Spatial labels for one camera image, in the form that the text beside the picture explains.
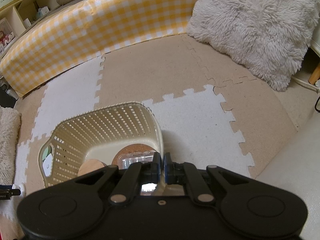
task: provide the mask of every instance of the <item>toy figure in box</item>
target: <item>toy figure in box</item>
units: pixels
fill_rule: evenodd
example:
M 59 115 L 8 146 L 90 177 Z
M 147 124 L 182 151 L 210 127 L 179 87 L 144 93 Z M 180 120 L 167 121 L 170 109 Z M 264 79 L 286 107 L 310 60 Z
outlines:
M 0 42 L 4 47 L 6 47 L 14 38 L 14 32 L 10 34 L 5 34 L 3 31 L 0 31 Z

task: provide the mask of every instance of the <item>yellow checkered fabric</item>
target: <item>yellow checkered fabric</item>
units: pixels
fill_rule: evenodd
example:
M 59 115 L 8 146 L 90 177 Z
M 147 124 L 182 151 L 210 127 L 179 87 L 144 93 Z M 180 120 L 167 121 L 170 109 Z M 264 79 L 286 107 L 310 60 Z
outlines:
M 197 0 L 84 0 L 48 16 L 0 63 L 19 96 L 94 57 L 185 32 Z

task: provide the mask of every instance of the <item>white fluffy cushion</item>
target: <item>white fluffy cushion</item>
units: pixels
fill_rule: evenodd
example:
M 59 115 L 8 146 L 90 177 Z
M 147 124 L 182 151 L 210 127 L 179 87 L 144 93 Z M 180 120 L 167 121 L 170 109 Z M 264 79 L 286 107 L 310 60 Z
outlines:
M 198 0 L 187 33 L 283 91 L 301 68 L 319 11 L 320 0 Z
M 0 185 L 12 185 L 20 113 L 0 106 Z

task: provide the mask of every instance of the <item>wooden furniture leg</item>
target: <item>wooden furniture leg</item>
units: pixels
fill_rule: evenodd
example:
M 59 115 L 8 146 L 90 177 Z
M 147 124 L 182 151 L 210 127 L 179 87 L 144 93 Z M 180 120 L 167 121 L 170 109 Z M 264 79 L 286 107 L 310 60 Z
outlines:
M 320 62 L 309 77 L 308 81 L 311 85 L 314 85 L 318 79 L 320 79 Z

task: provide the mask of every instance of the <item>floor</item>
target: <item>floor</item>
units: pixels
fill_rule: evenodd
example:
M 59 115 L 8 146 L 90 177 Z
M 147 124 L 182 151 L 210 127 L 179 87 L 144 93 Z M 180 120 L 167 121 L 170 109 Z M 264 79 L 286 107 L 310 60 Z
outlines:
M 301 73 L 317 63 L 308 52 Z M 174 160 L 255 178 L 306 123 L 317 96 L 294 82 L 275 92 L 186 34 L 135 44 L 70 69 L 18 100 L 15 183 L 24 182 L 28 194 L 44 187 L 38 154 L 58 123 L 127 101 L 151 108 Z

